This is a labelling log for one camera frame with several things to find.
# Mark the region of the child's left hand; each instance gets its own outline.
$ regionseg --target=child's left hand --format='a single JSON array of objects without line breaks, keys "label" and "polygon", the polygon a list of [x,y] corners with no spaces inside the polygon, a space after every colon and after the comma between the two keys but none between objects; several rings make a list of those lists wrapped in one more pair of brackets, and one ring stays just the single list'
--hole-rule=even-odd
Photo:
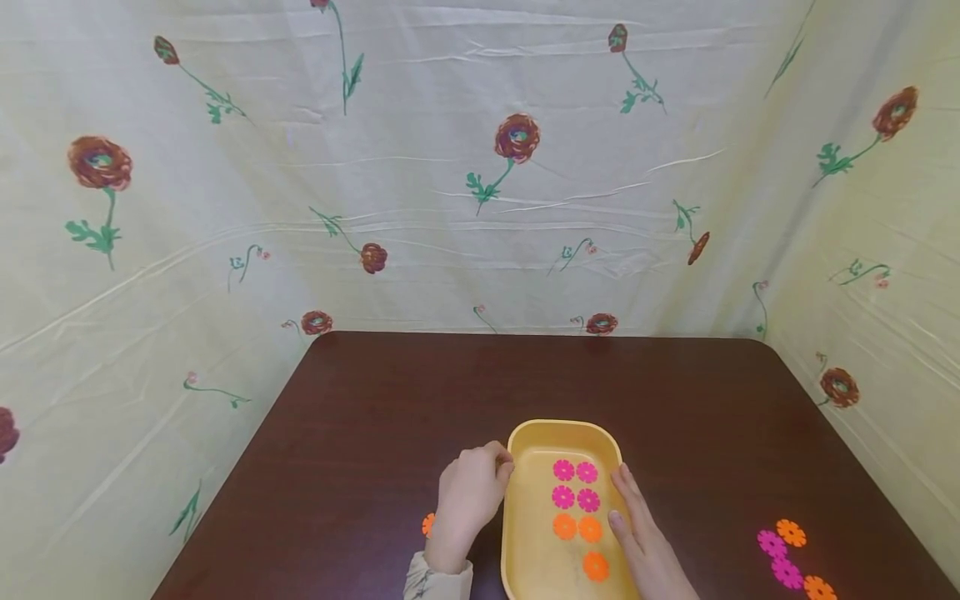
[{"label": "child's left hand", "polygon": [[440,476],[437,516],[423,557],[440,573],[463,572],[467,552],[496,515],[514,472],[514,457],[500,442],[464,450]]}]

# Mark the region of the fabric wall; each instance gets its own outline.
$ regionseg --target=fabric wall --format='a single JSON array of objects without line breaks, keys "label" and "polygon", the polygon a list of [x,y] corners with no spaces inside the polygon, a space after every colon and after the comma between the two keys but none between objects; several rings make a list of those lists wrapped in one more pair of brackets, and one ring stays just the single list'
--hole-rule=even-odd
[{"label": "fabric wall", "polygon": [[947,0],[12,3],[0,589],[148,598],[331,329],[771,343],[960,584],[958,24]]}]

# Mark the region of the finger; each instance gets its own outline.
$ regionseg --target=finger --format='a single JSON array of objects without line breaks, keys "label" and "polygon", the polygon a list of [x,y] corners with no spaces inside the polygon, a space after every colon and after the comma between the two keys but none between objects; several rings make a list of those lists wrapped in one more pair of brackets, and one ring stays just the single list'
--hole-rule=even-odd
[{"label": "finger", "polygon": [[500,489],[507,491],[507,484],[510,483],[510,476],[514,474],[515,465],[513,463],[504,463],[496,470],[496,483],[500,484]]},{"label": "finger", "polygon": [[613,536],[620,542],[623,553],[627,555],[627,560],[632,563],[637,559],[643,558],[643,549],[634,539],[634,532],[630,530],[630,525],[618,511],[610,511],[607,515],[607,521],[610,522],[610,528]]},{"label": "finger", "polygon": [[643,492],[640,491],[640,486],[636,484],[634,479],[634,474],[630,471],[630,468],[627,467],[627,464],[622,465],[623,470],[626,471],[626,480],[627,485],[630,486],[630,489],[634,491],[636,495],[640,497],[640,505],[643,507],[643,516],[655,529],[657,528],[657,523],[654,522],[654,515],[650,512],[650,505],[647,504],[647,499],[643,497]]},{"label": "finger", "polygon": [[624,471],[624,466],[621,465],[619,469],[612,473],[611,479],[613,480],[613,486],[620,492],[627,504],[630,521],[634,524],[636,541],[642,546],[644,539],[653,533],[653,526],[652,522],[647,520],[649,512],[643,506],[643,496],[637,493],[635,488],[627,482]]},{"label": "finger", "polygon": [[500,463],[512,463],[514,461],[514,455],[508,452],[507,448],[503,447],[503,444],[497,440],[488,442],[487,445],[483,447]]}]

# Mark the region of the yellow plastic tray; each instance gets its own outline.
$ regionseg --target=yellow plastic tray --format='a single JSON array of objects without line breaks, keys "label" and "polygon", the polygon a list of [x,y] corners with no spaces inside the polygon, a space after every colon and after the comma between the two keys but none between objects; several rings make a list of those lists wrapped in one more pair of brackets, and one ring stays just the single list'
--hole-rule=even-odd
[{"label": "yellow plastic tray", "polygon": [[[600,427],[575,420],[528,420],[519,425],[507,442],[516,470],[507,489],[503,512],[503,552],[500,577],[511,600],[635,600],[623,551],[617,543],[607,514],[616,509],[626,515],[623,498],[610,475],[623,462],[620,447]],[[596,466],[598,476],[585,483],[576,473],[569,481],[554,474],[554,464],[567,460],[574,467],[582,462]],[[574,500],[562,510],[554,503],[553,490],[567,486],[576,496],[584,488],[599,494],[600,507],[584,511]],[[578,531],[572,540],[554,533],[554,519],[566,513],[578,525],[592,516],[601,525],[601,538],[589,542]],[[592,581],[584,568],[588,552],[599,552],[610,567],[602,582]]]}]

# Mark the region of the child's right hand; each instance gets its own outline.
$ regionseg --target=child's right hand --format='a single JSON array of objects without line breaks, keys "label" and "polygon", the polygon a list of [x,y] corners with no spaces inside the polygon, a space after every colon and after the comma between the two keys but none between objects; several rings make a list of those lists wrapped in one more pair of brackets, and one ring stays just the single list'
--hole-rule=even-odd
[{"label": "child's right hand", "polygon": [[630,574],[643,600],[699,600],[697,592],[660,528],[650,514],[640,488],[626,465],[613,472],[613,485],[627,502],[631,527],[623,515],[610,511],[610,528],[627,556]]}]

